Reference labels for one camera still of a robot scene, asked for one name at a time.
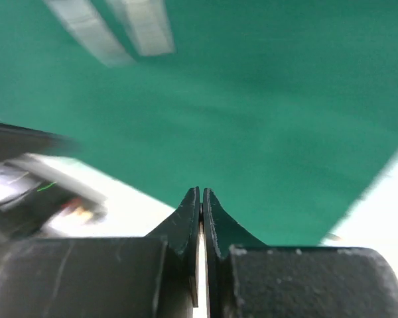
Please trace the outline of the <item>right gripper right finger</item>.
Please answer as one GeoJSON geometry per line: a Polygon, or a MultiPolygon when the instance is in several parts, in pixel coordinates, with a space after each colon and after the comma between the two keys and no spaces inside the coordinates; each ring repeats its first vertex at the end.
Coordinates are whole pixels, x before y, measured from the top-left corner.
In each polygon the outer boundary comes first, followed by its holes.
{"type": "Polygon", "coordinates": [[[203,193],[210,317],[398,317],[398,279],[370,248],[269,246],[203,193]]]}

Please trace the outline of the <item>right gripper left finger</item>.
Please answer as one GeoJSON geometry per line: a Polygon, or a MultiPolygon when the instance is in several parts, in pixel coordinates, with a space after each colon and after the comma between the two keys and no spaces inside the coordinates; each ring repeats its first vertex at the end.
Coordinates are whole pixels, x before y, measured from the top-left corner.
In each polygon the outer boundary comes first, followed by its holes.
{"type": "Polygon", "coordinates": [[[191,317],[200,191],[144,237],[30,238],[0,250],[0,317],[191,317]]]}

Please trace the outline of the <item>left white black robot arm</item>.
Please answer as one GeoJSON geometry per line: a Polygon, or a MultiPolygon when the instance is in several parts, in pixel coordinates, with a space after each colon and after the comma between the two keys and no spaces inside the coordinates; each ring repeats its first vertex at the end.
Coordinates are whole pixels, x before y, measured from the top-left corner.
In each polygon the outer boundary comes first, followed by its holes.
{"type": "Polygon", "coordinates": [[[100,192],[35,157],[72,147],[65,136],[0,123],[0,247],[41,233],[55,216],[78,225],[104,219],[100,192]]]}

